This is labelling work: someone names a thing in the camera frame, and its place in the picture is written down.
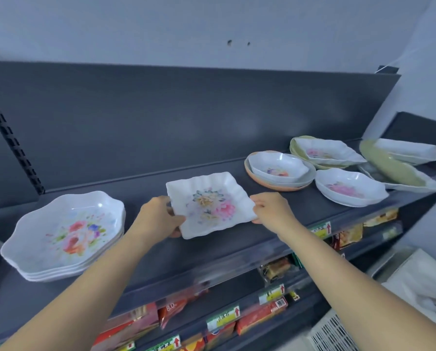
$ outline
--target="hand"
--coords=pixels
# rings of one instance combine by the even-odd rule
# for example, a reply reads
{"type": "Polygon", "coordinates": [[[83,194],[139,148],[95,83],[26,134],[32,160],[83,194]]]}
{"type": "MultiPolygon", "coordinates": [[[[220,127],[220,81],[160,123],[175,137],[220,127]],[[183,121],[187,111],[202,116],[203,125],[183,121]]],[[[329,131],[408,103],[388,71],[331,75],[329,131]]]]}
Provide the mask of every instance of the hand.
{"type": "Polygon", "coordinates": [[[169,200],[168,196],[162,195],[153,197],[145,203],[128,231],[141,237],[151,246],[169,235],[174,238],[179,237],[178,227],[186,221],[186,217],[175,216],[173,209],[166,206],[169,200]]]}
{"type": "Polygon", "coordinates": [[[252,222],[263,224],[281,240],[284,241],[285,236],[301,225],[291,211],[288,201],[278,192],[259,193],[251,195],[250,199],[255,202],[253,211],[258,217],[252,222]]]}

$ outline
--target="person's left arm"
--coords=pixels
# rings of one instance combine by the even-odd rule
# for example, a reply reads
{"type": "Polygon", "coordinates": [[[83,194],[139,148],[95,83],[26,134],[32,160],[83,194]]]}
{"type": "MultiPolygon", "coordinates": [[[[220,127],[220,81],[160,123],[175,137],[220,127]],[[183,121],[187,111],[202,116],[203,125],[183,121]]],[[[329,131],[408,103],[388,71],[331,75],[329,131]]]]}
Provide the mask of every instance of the person's left arm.
{"type": "Polygon", "coordinates": [[[121,240],[10,337],[0,350],[89,350],[140,259],[185,221],[184,216],[168,213],[168,201],[168,197],[162,196],[144,204],[121,240]]]}

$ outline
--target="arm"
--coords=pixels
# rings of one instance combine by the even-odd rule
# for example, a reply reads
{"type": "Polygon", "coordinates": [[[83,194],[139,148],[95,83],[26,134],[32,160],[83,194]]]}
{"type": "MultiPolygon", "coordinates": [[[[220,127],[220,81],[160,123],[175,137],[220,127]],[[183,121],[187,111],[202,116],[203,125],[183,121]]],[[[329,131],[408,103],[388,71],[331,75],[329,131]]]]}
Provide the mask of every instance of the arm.
{"type": "Polygon", "coordinates": [[[168,199],[155,197],[144,204],[124,237],[0,350],[89,350],[140,259],[185,221],[168,213],[168,199]]]}
{"type": "Polygon", "coordinates": [[[361,350],[436,350],[436,324],[309,232],[279,193],[251,199],[259,218],[254,223],[264,224],[296,253],[361,350]]]}

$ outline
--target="person's right arm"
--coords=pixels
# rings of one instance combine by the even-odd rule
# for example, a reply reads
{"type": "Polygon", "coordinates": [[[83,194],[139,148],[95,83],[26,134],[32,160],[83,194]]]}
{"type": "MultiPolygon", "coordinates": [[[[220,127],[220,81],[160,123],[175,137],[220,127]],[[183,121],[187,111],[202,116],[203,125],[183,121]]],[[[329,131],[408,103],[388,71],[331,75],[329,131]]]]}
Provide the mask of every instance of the person's right arm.
{"type": "Polygon", "coordinates": [[[436,324],[307,230],[279,193],[251,199],[259,218],[254,223],[295,252],[361,350],[436,350],[436,324]]]}

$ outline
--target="green bowl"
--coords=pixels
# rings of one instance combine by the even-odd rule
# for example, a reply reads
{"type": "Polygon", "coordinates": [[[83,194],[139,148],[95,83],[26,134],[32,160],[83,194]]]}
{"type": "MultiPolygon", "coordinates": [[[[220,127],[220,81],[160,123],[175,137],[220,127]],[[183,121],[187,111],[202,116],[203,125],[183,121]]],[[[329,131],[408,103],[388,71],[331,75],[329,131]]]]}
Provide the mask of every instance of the green bowl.
{"type": "Polygon", "coordinates": [[[328,170],[328,169],[333,168],[333,167],[336,167],[336,168],[347,168],[348,167],[348,166],[342,166],[342,165],[319,165],[319,164],[312,162],[310,160],[310,158],[307,156],[306,152],[303,149],[301,149],[301,147],[299,145],[297,145],[297,142],[295,141],[296,138],[301,138],[301,139],[317,139],[317,138],[310,136],[310,135],[301,135],[301,136],[297,136],[295,138],[292,138],[291,142],[290,142],[291,154],[293,154],[293,155],[295,155],[303,160],[310,162],[312,165],[315,166],[315,168],[318,168],[319,170],[328,170]]]}
{"type": "Polygon", "coordinates": [[[363,140],[359,144],[359,151],[377,170],[396,183],[416,187],[426,185],[426,182],[416,175],[413,166],[392,158],[388,152],[376,147],[375,143],[375,140],[363,140]]]}

